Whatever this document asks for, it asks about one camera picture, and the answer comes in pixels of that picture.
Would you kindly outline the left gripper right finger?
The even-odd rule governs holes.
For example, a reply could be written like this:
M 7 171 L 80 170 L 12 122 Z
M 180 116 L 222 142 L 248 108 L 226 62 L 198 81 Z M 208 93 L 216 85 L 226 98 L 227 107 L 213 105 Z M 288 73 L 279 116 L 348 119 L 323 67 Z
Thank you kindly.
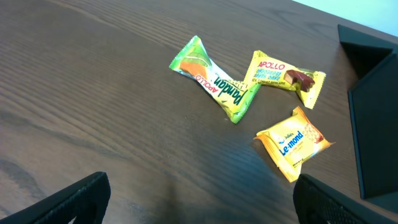
M 293 201 L 300 224 L 397 224 L 308 174 L 299 175 Z

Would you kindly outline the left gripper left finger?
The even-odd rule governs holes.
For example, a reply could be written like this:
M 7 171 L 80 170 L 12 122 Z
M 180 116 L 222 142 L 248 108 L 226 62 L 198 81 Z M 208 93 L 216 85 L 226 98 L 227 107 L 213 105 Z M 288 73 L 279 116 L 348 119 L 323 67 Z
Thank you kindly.
M 111 196 L 108 176 L 95 172 L 1 220 L 1 224 L 102 224 Z

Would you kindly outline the orange Le-mond biscuit packet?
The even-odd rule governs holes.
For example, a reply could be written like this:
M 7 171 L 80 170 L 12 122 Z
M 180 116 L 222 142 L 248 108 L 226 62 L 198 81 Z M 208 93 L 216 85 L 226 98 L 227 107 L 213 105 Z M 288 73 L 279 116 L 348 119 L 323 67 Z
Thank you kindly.
M 298 179 L 305 161 L 332 145 L 299 106 L 293 109 L 291 117 L 258 132 L 255 138 L 263 143 L 289 182 Z

